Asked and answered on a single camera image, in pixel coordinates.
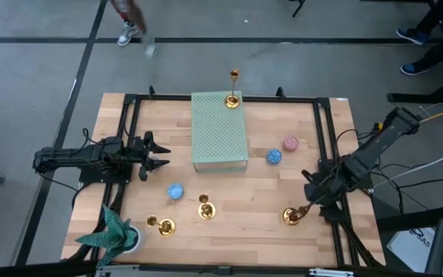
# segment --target potted plant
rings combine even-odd
[[[136,252],[144,240],[143,234],[129,222],[123,222],[118,214],[107,206],[103,205],[105,224],[108,231],[96,232],[76,239],[85,245],[105,248],[105,255],[98,261],[97,269],[108,265],[116,256],[121,253]]]

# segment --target pink ball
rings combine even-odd
[[[288,136],[283,141],[283,149],[289,152],[296,150],[298,147],[298,140],[294,136]]]

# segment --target gold candle holder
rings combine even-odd
[[[238,79],[238,74],[239,72],[237,69],[232,69],[230,71],[230,79],[232,81],[232,86],[231,86],[231,94],[225,97],[225,106],[227,106],[227,108],[237,108],[240,105],[240,100],[236,95],[234,95],[235,81],[237,81]]]
[[[146,224],[148,224],[148,226],[150,226],[150,227],[153,227],[153,226],[157,225],[158,226],[158,232],[164,238],[168,238],[169,236],[174,235],[175,223],[171,219],[164,219],[164,220],[158,222],[156,216],[150,215],[146,219]]]
[[[291,220],[290,219],[290,215],[294,212],[297,212],[295,209],[293,208],[286,208],[283,211],[283,221],[285,221],[286,224],[288,225],[295,225],[297,224],[300,220]]]
[[[200,206],[198,208],[199,216],[204,220],[212,219],[216,214],[215,205],[208,202],[208,195],[203,193],[199,196]]]
[[[300,219],[303,219],[308,214],[311,207],[312,203],[299,207],[298,209],[286,208],[283,211],[283,221],[288,225],[295,225],[300,222]]]

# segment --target green plant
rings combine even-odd
[[[83,235],[76,239],[76,242],[106,249],[105,255],[98,261],[97,268],[108,265],[117,255],[134,246],[138,236],[138,233],[129,227],[131,219],[123,222],[119,215],[107,206],[103,205],[103,208],[108,231]]]

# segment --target jeans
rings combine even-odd
[[[427,15],[416,26],[416,30],[430,35],[431,30],[438,25],[438,22],[443,19],[443,0],[439,0],[434,8],[432,8]],[[422,67],[432,67],[443,61],[443,41],[438,45],[432,47],[425,54],[423,59],[418,61]]]

